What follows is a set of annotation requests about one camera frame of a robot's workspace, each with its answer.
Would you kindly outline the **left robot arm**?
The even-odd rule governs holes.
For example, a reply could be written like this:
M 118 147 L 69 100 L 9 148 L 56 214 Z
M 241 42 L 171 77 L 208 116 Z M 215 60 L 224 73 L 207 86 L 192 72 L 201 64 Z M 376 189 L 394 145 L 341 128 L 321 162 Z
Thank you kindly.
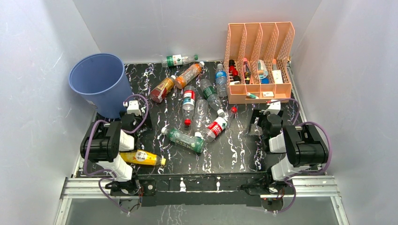
M 149 113 L 139 116 L 123 112 L 120 120 L 92 122 L 80 144 L 83 173 L 88 177 L 107 173 L 111 177 L 105 189 L 112 193 L 136 195 L 141 189 L 140 182 L 135 179 L 132 167 L 122 159 L 121 153 L 133 151 L 138 131 L 151 127 Z

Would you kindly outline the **red blue label clear bottle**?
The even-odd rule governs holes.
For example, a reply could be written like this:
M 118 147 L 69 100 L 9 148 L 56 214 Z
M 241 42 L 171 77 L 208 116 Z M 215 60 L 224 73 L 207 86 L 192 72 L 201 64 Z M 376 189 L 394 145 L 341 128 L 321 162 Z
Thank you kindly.
M 187 85 L 184 89 L 183 94 L 183 116 L 184 116 L 184 125 L 189 127 L 192 124 L 194 111 L 195 111 L 195 100 L 196 100 L 196 88 Z

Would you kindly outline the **red label red cap bottle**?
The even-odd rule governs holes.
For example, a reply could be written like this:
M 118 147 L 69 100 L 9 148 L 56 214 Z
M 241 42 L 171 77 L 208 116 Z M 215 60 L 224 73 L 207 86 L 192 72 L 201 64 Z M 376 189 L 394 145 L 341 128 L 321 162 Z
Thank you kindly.
M 212 142 L 224 131 L 233 121 L 237 113 L 237 108 L 232 107 L 223 116 L 218 116 L 209 126 L 204 130 L 203 138 L 208 142 Z

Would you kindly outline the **green tea bottle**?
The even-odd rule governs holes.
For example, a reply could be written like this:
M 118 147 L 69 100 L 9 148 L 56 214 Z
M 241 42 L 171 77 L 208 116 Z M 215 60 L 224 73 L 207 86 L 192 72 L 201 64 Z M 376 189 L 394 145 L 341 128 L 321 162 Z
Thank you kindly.
M 204 140 L 200 137 L 188 135 L 174 127 L 163 127 L 161 129 L 161 133 L 168 137 L 171 142 L 186 147 L 197 154 L 200 154 L 203 151 Z

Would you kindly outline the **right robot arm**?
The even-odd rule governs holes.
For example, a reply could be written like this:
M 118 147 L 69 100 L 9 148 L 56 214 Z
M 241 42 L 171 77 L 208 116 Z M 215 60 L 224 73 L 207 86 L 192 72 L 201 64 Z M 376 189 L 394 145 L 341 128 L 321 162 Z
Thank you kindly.
M 254 109 L 250 125 L 251 133 L 261 137 L 261 149 L 279 159 L 262 178 L 252 178 L 240 186 L 249 195 L 265 192 L 280 198 L 292 176 L 328 161 L 329 149 L 314 124 L 285 125 L 282 113 Z

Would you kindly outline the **yellow juice bottle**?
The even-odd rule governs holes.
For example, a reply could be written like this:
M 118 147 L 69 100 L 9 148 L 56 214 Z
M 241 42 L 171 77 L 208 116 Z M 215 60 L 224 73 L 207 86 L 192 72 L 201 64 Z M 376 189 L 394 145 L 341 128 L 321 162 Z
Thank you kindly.
M 144 150 L 137 150 L 136 152 L 120 152 L 120 155 L 126 163 L 151 166 L 166 165 L 165 158 L 161 158 L 156 154 Z

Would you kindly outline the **clear unlabelled plastic bottle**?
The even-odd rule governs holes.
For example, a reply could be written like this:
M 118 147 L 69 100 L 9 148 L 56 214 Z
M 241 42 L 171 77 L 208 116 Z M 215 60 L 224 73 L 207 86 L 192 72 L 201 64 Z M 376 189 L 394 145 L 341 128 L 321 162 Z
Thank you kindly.
M 203 138 L 203 130 L 206 126 L 208 114 L 208 102 L 205 99 L 199 99 L 195 105 L 193 118 L 193 132 L 195 137 Z

